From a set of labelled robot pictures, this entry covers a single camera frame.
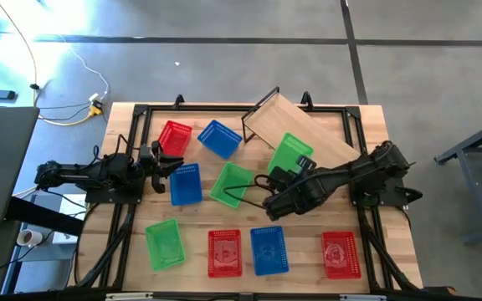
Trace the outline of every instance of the red basket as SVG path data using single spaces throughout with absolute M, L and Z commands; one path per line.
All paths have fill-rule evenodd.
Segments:
M 243 274 L 239 230 L 210 231 L 208 250 L 210 278 L 239 277 Z
M 323 232 L 321 234 L 323 262 L 329 279 L 360 278 L 353 232 Z
M 192 127 L 174 121 L 167 121 L 159 135 L 163 152 L 170 156 L 183 156 L 191 139 Z

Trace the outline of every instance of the green plastic tray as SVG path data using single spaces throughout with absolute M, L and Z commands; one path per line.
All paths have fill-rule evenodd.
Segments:
M 175 219 L 159 222 L 145 229 L 151 269 L 161 271 L 185 262 L 180 229 Z
M 236 166 L 234 163 L 227 162 L 226 165 L 224 165 L 223 171 L 221 171 L 221 174 L 218 176 L 215 185 L 213 185 L 210 196 L 214 200 L 237 208 L 241 201 L 224 193 L 224 187 L 248 185 L 253 178 L 254 174 L 252 171 L 247 171 L 244 168 Z M 247 188 L 239 188 L 229 190 L 228 192 L 231 195 L 242 198 L 246 191 Z
M 270 173 L 276 166 L 281 167 L 285 171 L 300 171 L 300 166 L 297 165 L 297 159 L 299 156 L 304 155 L 311 157 L 314 150 L 297 137 L 290 133 L 285 133 L 284 138 L 278 145 L 278 148 L 274 152 L 273 158 L 267 167 L 267 171 Z

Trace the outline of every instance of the blue basket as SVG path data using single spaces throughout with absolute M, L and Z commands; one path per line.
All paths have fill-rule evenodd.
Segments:
M 212 120 L 198 136 L 198 140 L 215 154 L 227 160 L 243 138 L 220 122 Z
M 173 206 L 189 205 L 203 199 L 198 163 L 178 167 L 171 175 L 171 203 Z
M 256 276 L 289 272 L 282 227 L 251 229 L 250 241 Z

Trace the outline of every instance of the gray floor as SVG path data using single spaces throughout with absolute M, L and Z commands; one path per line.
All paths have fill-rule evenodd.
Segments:
M 44 7 L 33 0 L 1 1 L 30 35 L 346 37 L 339 0 L 52 0 L 42 1 Z M 356 38 L 482 39 L 480 0 L 348 3 Z M 0 32 L 13 31 L 0 12 Z M 187 101 L 254 101 L 276 85 L 290 99 L 309 90 L 316 103 L 358 103 L 346 45 L 33 43 L 38 83 L 49 81 L 39 105 L 75 104 L 103 91 L 69 46 L 110 82 L 107 108 L 113 101 L 173 101 L 177 94 Z M 417 162 L 406 183 L 424 193 L 410 210 L 424 284 L 482 297 L 482 243 L 460 241 L 477 227 L 475 208 L 458 163 L 440 167 L 432 160 L 482 127 L 482 48 L 361 46 L 358 53 L 369 104 L 383 106 L 390 137 Z M 30 105 L 32 78 L 23 43 L 0 40 L 0 89 L 19 92 L 15 105 Z M 88 161 L 104 132 L 100 117 L 68 128 L 39 121 L 16 190 L 29 188 L 36 166 L 46 160 Z M 52 272 L 67 273 L 54 264 L 24 269 L 21 291 L 57 287 Z M 30 271 L 53 281 L 32 285 Z

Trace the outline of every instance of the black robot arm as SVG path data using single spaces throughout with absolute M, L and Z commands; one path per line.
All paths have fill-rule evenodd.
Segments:
M 297 161 L 299 173 L 275 167 L 268 183 L 277 194 L 264 200 L 263 206 L 272 221 L 291 213 L 304 214 L 320 205 L 345 184 L 350 184 L 367 200 L 377 199 L 386 189 L 389 178 L 402 178 L 410 164 L 391 141 L 377 146 L 370 155 L 335 168 L 315 168 L 315 162 L 305 156 Z
M 179 166 L 183 158 L 163 153 L 158 141 L 151 146 L 142 145 L 137 162 L 126 154 L 118 153 L 98 157 L 95 147 L 94 160 L 89 165 L 59 164 L 48 161 L 38 166 L 34 183 L 41 190 L 57 187 L 62 184 L 75 184 L 85 190 L 132 191 L 138 189 L 145 177 L 151 177 L 151 185 L 157 193 L 165 192 L 161 178 L 167 178 Z

